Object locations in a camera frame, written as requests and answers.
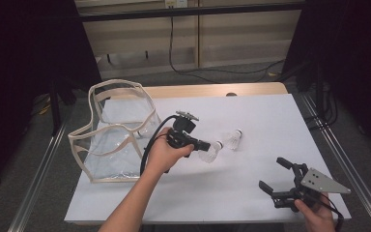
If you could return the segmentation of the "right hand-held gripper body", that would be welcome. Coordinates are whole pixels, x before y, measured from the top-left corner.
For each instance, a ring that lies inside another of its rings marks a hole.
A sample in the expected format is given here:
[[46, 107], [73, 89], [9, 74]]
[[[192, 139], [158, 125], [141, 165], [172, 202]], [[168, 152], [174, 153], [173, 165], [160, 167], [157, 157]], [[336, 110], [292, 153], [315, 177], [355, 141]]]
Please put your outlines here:
[[275, 208], [289, 208], [296, 213], [299, 210], [295, 206], [297, 199], [312, 208], [315, 204], [322, 204], [321, 194], [323, 192], [345, 194], [351, 192], [349, 188], [319, 170], [308, 168], [305, 163], [293, 163], [293, 167], [288, 170], [292, 170], [294, 173], [295, 186], [288, 191], [272, 193], [271, 199]]

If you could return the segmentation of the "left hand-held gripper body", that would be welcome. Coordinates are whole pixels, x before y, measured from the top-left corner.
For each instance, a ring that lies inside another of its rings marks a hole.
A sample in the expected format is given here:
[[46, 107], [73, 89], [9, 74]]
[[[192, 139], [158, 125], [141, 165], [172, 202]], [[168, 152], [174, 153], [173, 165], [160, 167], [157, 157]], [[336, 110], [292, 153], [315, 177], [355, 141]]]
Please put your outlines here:
[[168, 144], [175, 148], [183, 148], [189, 144], [194, 146], [193, 150], [198, 150], [198, 140], [191, 137], [189, 134], [195, 129], [196, 125], [193, 120], [198, 121], [198, 118], [189, 112], [177, 111], [174, 115], [175, 122], [172, 128], [167, 133]]

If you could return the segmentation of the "clear bag with beige trim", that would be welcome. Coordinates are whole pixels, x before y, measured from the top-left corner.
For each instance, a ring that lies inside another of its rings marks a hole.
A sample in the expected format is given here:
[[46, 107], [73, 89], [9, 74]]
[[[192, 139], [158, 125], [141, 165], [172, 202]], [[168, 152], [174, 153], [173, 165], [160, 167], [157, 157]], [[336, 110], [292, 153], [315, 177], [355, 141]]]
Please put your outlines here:
[[152, 138], [134, 134], [161, 120], [141, 84], [112, 79], [88, 92], [89, 123], [69, 134], [72, 154], [92, 183], [134, 182], [144, 149]]

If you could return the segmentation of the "person's left hand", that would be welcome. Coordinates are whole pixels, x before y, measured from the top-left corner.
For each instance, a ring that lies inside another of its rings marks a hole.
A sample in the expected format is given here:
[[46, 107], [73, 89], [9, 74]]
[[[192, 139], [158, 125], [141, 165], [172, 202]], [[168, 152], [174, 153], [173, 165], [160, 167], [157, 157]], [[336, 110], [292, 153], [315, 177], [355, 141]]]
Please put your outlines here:
[[169, 128], [164, 128], [157, 134], [157, 138], [151, 148], [148, 161], [143, 172], [144, 175], [152, 174], [161, 176], [169, 170], [180, 158], [189, 155], [194, 146], [192, 144], [175, 149], [171, 147], [166, 139]]

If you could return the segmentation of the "person's right hand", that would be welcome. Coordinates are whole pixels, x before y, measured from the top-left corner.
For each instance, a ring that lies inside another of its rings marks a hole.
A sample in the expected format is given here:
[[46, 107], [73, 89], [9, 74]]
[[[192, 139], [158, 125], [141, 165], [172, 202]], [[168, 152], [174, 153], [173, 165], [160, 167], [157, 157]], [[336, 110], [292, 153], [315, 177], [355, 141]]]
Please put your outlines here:
[[335, 232], [333, 215], [325, 206], [310, 209], [300, 199], [295, 201], [296, 207], [304, 215], [307, 232]]

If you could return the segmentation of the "white table board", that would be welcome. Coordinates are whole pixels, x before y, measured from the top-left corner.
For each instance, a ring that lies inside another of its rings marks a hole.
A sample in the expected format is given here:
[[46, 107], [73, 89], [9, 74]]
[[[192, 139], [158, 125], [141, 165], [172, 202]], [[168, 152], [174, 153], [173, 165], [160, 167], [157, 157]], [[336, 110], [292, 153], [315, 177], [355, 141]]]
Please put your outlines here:
[[[152, 100], [160, 120], [174, 119], [177, 111], [189, 112], [198, 118], [193, 120], [192, 136], [210, 144], [221, 141], [223, 148], [211, 163], [192, 153], [164, 174], [143, 217], [146, 224], [299, 221], [301, 217], [291, 210], [276, 209], [259, 182], [276, 191], [295, 186], [293, 172], [279, 165], [278, 157], [305, 163], [330, 177], [290, 94]], [[223, 142], [223, 136], [233, 130], [243, 133], [237, 150], [226, 148]], [[65, 220], [104, 222], [136, 181], [92, 183], [82, 171]], [[343, 194], [329, 195], [347, 217]]]

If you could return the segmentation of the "black horizontal bar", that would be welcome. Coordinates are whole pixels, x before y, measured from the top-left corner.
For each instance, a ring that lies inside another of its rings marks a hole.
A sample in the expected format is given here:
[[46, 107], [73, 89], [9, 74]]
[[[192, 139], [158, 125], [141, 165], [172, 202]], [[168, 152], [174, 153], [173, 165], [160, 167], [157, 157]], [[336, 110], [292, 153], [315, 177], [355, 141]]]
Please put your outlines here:
[[195, 16], [195, 15], [226, 15], [226, 14], [244, 14], [244, 13], [262, 13], [262, 12], [280, 12], [301, 10], [306, 6], [304, 1], [288, 3], [269, 3], [269, 4], [249, 4], [237, 6], [216, 6], [216, 7], [194, 7], [178, 9], [157, 9], [133, 12], [118, 13], [98, 13], [81, 14], [78, 19], [82, 22], [126, 20], [126, 19], [144, 19], [158, 17], [175, 16]]

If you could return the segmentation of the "black stand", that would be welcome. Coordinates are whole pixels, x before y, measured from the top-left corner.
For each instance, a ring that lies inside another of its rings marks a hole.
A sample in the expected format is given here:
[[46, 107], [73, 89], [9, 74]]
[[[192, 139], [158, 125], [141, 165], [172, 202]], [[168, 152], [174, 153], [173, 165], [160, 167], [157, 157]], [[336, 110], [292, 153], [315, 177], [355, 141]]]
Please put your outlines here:
[[55, 135], [62, 125], [58, 98], [61, 98], [65, 105], [73, 105], [76, 102], [72, 82], [69, 78], [53, 78], [49, 83], [50, 107], [52, 114], [53, 130]]

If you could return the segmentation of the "black curtain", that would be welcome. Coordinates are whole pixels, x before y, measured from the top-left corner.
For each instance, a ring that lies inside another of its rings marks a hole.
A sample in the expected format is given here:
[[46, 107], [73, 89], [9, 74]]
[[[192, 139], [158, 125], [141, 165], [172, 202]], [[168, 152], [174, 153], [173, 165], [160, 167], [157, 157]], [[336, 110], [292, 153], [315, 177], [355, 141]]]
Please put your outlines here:
[[304, 0], [282, 72], [301, 90], [321, 72], [371, 136], [371, 0]]
[[75, 0], [0, 0], [0, 171], [30, 121], [35, 97], [101, 81]]

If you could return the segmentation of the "metal floor rail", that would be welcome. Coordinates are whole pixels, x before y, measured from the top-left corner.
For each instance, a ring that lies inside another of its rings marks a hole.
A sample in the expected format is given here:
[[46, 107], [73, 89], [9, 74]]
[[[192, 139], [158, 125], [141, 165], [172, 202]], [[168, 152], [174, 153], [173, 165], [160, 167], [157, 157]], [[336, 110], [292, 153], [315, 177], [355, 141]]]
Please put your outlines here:
[[39, 194], [43, 187], [43, 182], [47, 172], [51, 166], [55, 153], [58, 150], [59, 144], [64, 136], [66, 124], [62, 124], [60, 128], [51, 137], [49, 144], [43, 154], [43, 159], [39, 165], [35, 176], [27, 189], [23, 200], [18, 207], [16, 214], [10, 224], [8, 232], [24, 232], [28, 223], [29, 217], [36, 205]]
[[324, 124], [321, 116], [317, 113], [316, 103], [308, 95], [301, 97], [302, 101], [306, 105], [309, 113], [315, 118], [317, 128], [328, 143], [331, 151], [333, 152], [337, 162], [341, 166], [343, 172], [350, 181], [354, 193], [358, 196], [364, 209], [371, 218], [371, 191], [368, 186], [361, 179], [351, 160], [347, 156], [347, 153], [341, 146], [340, 142], [334, 135], [332, 129], [328, 124]]

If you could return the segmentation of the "wall socket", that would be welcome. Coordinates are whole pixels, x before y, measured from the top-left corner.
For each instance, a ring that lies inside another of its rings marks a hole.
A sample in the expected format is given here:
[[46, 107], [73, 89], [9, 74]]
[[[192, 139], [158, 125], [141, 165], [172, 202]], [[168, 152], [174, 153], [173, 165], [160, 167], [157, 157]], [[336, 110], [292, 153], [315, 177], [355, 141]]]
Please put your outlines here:
[[164, 0], [167, 9], [186, 8], [188, 5], [187, 0]]

